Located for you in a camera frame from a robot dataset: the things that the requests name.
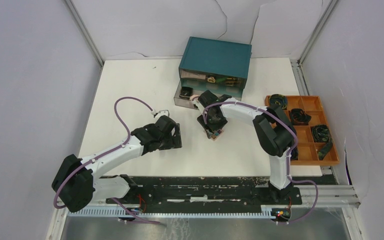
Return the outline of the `colourful eyeshadow palette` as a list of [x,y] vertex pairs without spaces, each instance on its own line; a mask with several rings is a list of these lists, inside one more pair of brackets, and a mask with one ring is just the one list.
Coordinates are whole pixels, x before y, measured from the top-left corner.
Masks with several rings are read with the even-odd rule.
[[222,129],[216,130],[213,133],[210,133],[209,139],[215,141],[221,136],[223,132],[224,131]]

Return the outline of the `black square compact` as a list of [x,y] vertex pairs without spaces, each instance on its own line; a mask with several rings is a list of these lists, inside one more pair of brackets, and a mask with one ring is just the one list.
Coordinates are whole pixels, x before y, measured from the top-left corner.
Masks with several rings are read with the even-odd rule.
[[194,89],[188,86],[182,86],[179,91],[179,98],[189,100],[193,95]]

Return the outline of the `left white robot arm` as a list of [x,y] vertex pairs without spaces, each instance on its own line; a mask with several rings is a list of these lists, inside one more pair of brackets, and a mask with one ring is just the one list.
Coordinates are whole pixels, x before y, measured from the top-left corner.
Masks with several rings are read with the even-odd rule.
[[54,207],[75,213],[96,200],[117,198],[130,204],[136,200],[137,189],[121,175],[105,174],[145,154],[181,147],[180,124],[162,115],[155,123],[136,128],[121,143],[101,152],[83,158],[68,155],[51,184],[56,194]]

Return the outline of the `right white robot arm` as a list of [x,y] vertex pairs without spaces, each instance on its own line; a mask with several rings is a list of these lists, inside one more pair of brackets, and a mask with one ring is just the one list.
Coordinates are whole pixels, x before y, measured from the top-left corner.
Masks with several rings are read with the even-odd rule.
[[201,112],[197,121],[208,139],[219,137],[229,119],[254,127],[260,146],[269,155],[269,199],[275,204],[286,201],[293,189],[290,166],[298,137],[281,106],[254,106],[230,95],[216,96],[209,90],[189,100]]

